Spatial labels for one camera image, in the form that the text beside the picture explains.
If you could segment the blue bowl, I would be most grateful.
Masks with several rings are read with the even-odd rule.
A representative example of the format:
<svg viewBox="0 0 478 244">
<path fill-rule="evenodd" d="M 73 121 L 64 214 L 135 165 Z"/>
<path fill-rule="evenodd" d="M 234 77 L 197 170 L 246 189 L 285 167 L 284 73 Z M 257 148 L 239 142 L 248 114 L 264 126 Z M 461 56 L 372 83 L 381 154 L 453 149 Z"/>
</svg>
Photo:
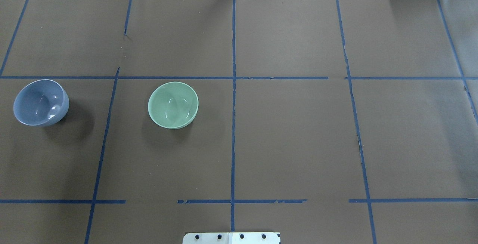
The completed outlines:
<svg viewBox="0 0 478 244">
<path fill-rule="evenodd" d="M 41 79 L 31 82 L 17 94 L 14 116 L 27 126 L 47 127 L 62 120 L 69 110 L 69 96 L 58 82 Z"/>
</svg>

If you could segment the green bowl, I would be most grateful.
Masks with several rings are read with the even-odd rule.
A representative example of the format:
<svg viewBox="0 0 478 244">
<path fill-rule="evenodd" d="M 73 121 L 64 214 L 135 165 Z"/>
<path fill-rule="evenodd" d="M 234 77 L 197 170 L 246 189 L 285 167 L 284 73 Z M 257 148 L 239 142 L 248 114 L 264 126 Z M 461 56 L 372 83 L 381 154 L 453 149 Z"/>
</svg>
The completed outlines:
<svg viewBox="0 0 478 244">
<path fill-rule="evenodd" d="M 166 129 L 181 129 L 196 118 L 199 98 L 186 83 L 172 81 L 155 89 L 148 100 L 150 119 Z"/>
</svg>

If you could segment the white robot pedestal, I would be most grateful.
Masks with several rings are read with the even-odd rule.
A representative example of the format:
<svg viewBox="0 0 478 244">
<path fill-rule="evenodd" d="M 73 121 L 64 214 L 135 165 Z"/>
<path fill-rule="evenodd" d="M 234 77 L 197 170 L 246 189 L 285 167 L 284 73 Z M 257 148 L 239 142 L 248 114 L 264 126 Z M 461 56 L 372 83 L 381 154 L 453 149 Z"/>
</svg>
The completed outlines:
<svg viewBox="0 0 478 244">
<path fill-rule="evenodd" d="M 183 244 L 280 244 L 279 232 L 191 232 Z"/>
</svg>

